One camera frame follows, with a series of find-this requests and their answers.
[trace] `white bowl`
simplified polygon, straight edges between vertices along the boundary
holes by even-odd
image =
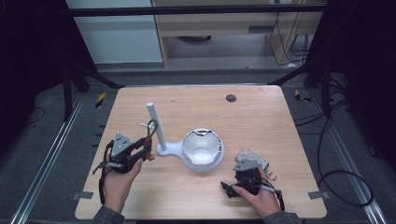
[[[201,128],[187,134],[183,140],[182,149],[193,165],[207,166],[219,158],[222,143],[214,132]]]

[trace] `white vertical rod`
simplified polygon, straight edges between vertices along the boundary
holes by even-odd
[[[157,113],[155,112],[155,108],[154,108],[154,103],[147,103],[146,106],[148,108],[149,116],[152,119],[156,119],[158,122],[158,127],[157,127],[156,133],[157,133],[158,140],[160,141],[161,149],[163,151],[165,151],[166,143],[165,143],[165,139],[163,138],[163,126],[161,125],[160,121],[158,120]]]

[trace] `gray sleeve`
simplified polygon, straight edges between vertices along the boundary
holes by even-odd
[[[114,212],[113,210],[102,206],[99,211],[96,213],[95,217],[92,220],[93,224],[102,224],[102,223],[113,223],[113,224],[121,224],[125,217],[121,214]]]
[[[265,224],[301,224],[301,220],[297,217],[295,213],[278,212],[274,213],[269,217],[264,219]]]

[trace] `human hand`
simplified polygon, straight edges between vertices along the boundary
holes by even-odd
[[[260,175],[263,179],[267,180],[268,176],[263,169],[260,169]],[[279,204],[277,203],[276,196],[273,192],[260,189],[258,195],[253,195],[247,190],[233,185],[233,189],[246,201],[248,201],[262,218],[271,216],[274,213],[280,212]]]
[[[136,176],[142,169],[143,160],[139,159],[132,170],[126,174],[118,174],[110,171],[105,178],[104,192],[105,204],[104,206],[111,210],[121,213],[125,200],[128,197],[129,190],[134,182]]]

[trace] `white base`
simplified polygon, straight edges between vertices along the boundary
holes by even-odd
[[[200,172],[200,173],[206,173],[214,170],[216,167],[218,167],[222,160],[224,159],[224,144],[221,142],[221,151],[219,154],[219,157],[216,158],[215,161],[208,165],[196,165],[191,163],[191,161],[187,158],[187,156],[183,153],[183,141],[178,142],[178,143],[165,143],[166,144],[166,150],[163,150],[161,148],[161,145],[157,146],[157,152],[161,156],[178,156],[184,164],[186,164],[187,167],[192,169],[193,171]]]

